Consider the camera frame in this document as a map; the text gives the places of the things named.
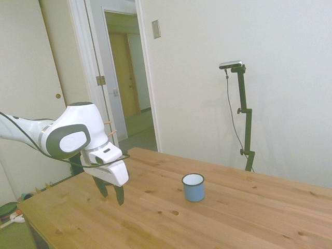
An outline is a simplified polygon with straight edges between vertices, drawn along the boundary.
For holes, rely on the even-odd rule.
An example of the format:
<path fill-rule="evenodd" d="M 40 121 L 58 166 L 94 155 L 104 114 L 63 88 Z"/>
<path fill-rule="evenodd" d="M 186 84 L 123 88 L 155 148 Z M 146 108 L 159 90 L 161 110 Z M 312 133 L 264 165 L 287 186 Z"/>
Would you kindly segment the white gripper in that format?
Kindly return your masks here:
<path fill-rule="evenodd" d="M 125 201 L 123 185 L 129 179 L 126 165 L 121 156 L 121 152 L 91 152 L 87 156 L 84 156 L 84 153 L 80 156 L 83 166 L 92 166 L 93 163 L 105 164 L 95 168 L 86 167 L 84 171 L 93 176 L 93 180 L 104 198 L 108 196 L 106 186 L 113 184 L 119 205 L 123 205 Z"/>

